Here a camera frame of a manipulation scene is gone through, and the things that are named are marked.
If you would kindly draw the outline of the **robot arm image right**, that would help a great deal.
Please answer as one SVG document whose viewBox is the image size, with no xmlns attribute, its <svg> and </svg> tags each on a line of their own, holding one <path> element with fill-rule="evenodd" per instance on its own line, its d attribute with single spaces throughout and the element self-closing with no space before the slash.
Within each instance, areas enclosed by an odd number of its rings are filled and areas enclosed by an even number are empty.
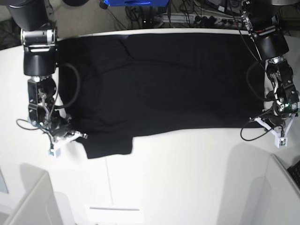
<svg viewBox="0 0 300 225">
<path fill-rule="evenodd" d="M 258 52 L 259 63 L 273 86 L 267 95 L 272 102 L 272 110 L 264 118 L 282 127 L 299 111 L 300 94 L 293 83 L 293 70 L 284 57 L 289 47 L 282 32 L 285 23 L 279 16 L 281 7 L 295 3 L 295 0 L 243 2 L 243 22 Z"/>
</svg>

